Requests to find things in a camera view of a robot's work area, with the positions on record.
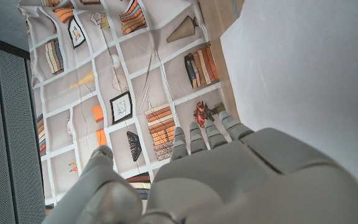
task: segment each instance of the bookshelf wallpaper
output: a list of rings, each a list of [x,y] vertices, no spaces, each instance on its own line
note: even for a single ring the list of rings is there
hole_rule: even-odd
[[[208,119],[199,102],[210,110],[225,105],[196,1],[22,0],[19,10],[47,205],[102,144],[123,178],[148,172],[153,181],[169,162],[174,128]]]

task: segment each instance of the wooden surface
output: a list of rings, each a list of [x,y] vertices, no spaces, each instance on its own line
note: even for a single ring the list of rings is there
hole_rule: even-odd
[[[219,79],[226,101],[226,110],[235,118],[239,118],[233,89],[227,72],[226,62],[223,56],[221,36],[227,28],[236,20],[231,0],[200,0],[201,11],[208,31],[209,42],[219,72]]]

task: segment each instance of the vase illustration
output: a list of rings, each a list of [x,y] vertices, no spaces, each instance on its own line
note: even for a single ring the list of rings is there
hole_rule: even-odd
[[[93,70],[89,71],[78,83],[73,84],[69,87],[70,90],[80,85],[85,85],[94,82]]]
[[[185,37],[190,37],[196,34],[196,27],[198,27],[197,18],[191,19],[190,16],[186,16],[186,18],[182,21],[182,23],[176,28],[171,35],[167,38],[167,42],[173,42],[175,40],[179,40]]]

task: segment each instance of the gray wall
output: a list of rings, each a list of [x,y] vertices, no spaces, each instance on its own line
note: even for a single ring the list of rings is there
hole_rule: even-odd
[[[358,1],[246,0],[221,40],[241,121],[287,132],[358,179]]]
[[[25,17],[17,9],[19,0],[0,0],[0,40],[29,51]]]

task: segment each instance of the picture frame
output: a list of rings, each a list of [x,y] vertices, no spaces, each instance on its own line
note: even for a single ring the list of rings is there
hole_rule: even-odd
[[[112,124],[132,117],[132,99],[129,91],[110,100]]]
[[[74,49],[80,46],[86,40],[80,25],[77,23],[74,17],[68,21],[68,34],[70,35]]]

